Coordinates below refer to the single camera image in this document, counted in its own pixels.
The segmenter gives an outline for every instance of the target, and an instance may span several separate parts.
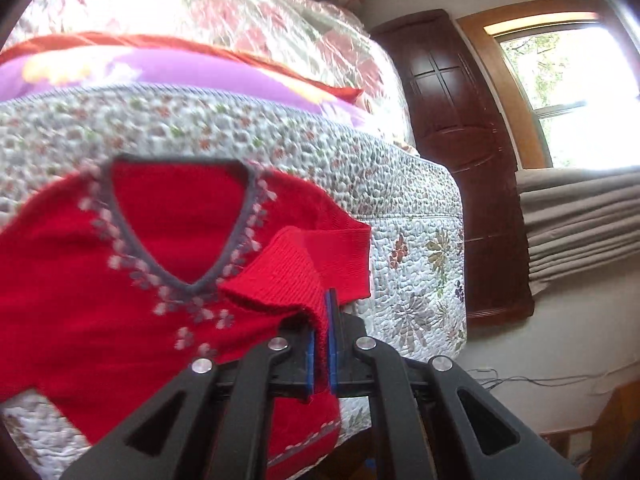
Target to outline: gray neckline trim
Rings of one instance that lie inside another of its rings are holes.
[[[124,217],[117,197],[113,189],[113,181],[111,179],[111,167],[113,163],[119,161],[149,164],[149,163],[167,163],[167,164],[231,164],[242,167],[247,174],[247,186],[244,192],[244,199],[242,200],[242,207],[236,224],[234,225],[231,233],[229,234],[226,244],[220,253],[218,259],[213,263],[207,272],[204,273],[196,282],[188,283],[184,282],[177,276],[171,274],[162,265],[160,265],[155,258],[144,247],[138,236],[133,231],[131,225]],[[120,230],[122,240],[126,243],[130,256],[138,258],[145,262],[151,272],[156,276],[159,276],[162,282],[171,287],[173,290],[181,295],[188,297],[199,296],[202,293],[212,292],[211,284],[215,284],[215,281],[222,274],[223,267],[229,263],[230,256],[233,250],[238,247],[239,239],[247,226],[247,221],[252,212],[252,207],[256,200],[257,194],[257,170],[245,163],[242,160],[233,158],[211,158],[211,157],[184,157],[184,156],[164,156],[164,157],[145,157],[131,154],[123,154],[116,156],[113,160],[106,162],[102,166],[100,172],[100,200],[106,204],[107,208],[111,211],[112,223]]]

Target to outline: embroidered flower pattern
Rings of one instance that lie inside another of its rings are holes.
[[[463,229],[458,229],[458,243],[456,244],[458,249],[458,256],[462,254],[462,250],[465,248],[465,232]]]
[[[175,335],[176,350],[184,350],[193,344],[193,332],[189,330],[188,327],[183,326],[179,328]]]
[[[216,280],[217,284],[222,283],[225,278],[235,276],[240,272],[242,266],[246,263],[246,256],[249,253],[257,252],[262,248],[260,242],[254,239],[255,229],[260,228],[264,224],[264,217],[267,212],[264,209],[266,202],[273,202],[277,199],[277,195],[268,189],[267,182],[259,178],[257,181],[257,192],[255,202],[252,208],[252,214],[246,221],[246,227],[240,238],[238,246],[232,251],[229,263],[222,269],[222,275]]]
[[[309,446],[310,444],[318,441],[320,438],[328,435],[332,431],[335,431],[338,428],[340,428],[341,423],[342,421],[340,419],[332,420],[331,422],[324,422],[322,426],[320,426],[319,431],[316,431],[315,433],[311,433],[302,442],[287,446],[284,452],[270,457],[270,459],[267,462],[267,466],[270,467],[272,465],[276,465],[277,463],[282,462],[284,459],[288,458],[289,456],[296,454],[302,447]]]
[[[449,327],[447,330],[447,341],[452,344],[455,342],[454,350],[456,352],[462,348],[462,345],[466,341],[466,326],[464,322]]]
[[[448,259],[448,253],[451,252],[451,243],[449,240],[449,232],[439,231],[436,233],[436,239],[429,240],[427,242],[427,249],[431,251],[428,257],[428,261],[433,268],[433,271],[440,277],[440,286],[438,288],[438,295],[442,297],[442,288],[447,281],[446,265]]]
[[[434,311],[429,307],[427,290],[412,292],[408,304],[400,303],[394,311],[394,317],[399,325],[400,348],[415,351],[415,338],[423,346],[427,345],[424,332],[431,330]]]
[[[148,263],[131,254],[132,251],[123,239],[120,229],[113,223],[113,214],[108,204],[100,197],[100,167],[91,165],[84,168],[82,172],[90,178],[89,196],[81,199],[78,207],[82,211],[94,211],[97,214],[92,225],[96,228],[100,239],[110,242],[113,249],[113,254],[107,260],[107,266],[113,270],[128,271],[133,285],[143,290],[154,288],[157,291],[158,303],[152,310],[156,316],[164,316],[177,310],[186,310],[191,314],[194,323],[212,321],[215,323],[215,327],[220,330],[231,327],[234,322],[233,314],[226,308],[215,312],[207,308],[206,304],[216,301],[216,286],[223,283],[225,278],[238,274],[246,263],[246,256],[249,253],[262,249],[260,242],[254,238],[255,230],[264,224],[264,218],[267,215],[264,203],[277,199],[277,195],[268,189],[266,181],[263,178],[258,178],[256,181],[257,190],[252,213],[247,219],[238,246],[232,251],[230,261],[223,267],[221,275],[215,283],[212,283],[210,291],[198,296],[187,296],[180,293],[179,290],[165,285],[160,276],[151,272]],[[175,349],[183,350],[193,344],[193,332],[188,327],[181,327],[177,332]],[[212,352],[215,350],[212,350],[208,343],[198,347],[200,355],[210,356]]]
[[[465,303],[465,287],[460,280],[456,280],[456,298],[460,300],[460,303]]]
[[[398,235],[398,240],[394,246],[394,250],[391,251],[389,256],[389,267],[397,269],[398,265],[402,263],[402,259],[409,254],[409,247],[404,243],[404,237],[402,233]]]

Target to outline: window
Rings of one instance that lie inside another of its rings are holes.
[[[640,52],[603,0],[535,0],[458,20],[524,169],[640,164]]]
[[[497,36],[529,99],[553,166],[640,164],[638,84],[597,23],[569,23]]]

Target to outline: brown door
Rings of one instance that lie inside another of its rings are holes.
[[[416,148],[445,166],[460,188],[469,321],[497,324],[530,316],[516,158],[474,58],[444,10],[403,16],[371,35],[400,73]]]

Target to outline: red knit sweater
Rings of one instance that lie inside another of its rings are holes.
[[[238,161],[72,175],[0,234],[0,401],[36,388],[96,442],[194,357],[238,359],[284,317],[306,312],[322,344],[323,292],[369,295],[369,235],[313,184]],[[338,428],[327,392],[277,399],[270,478]]]

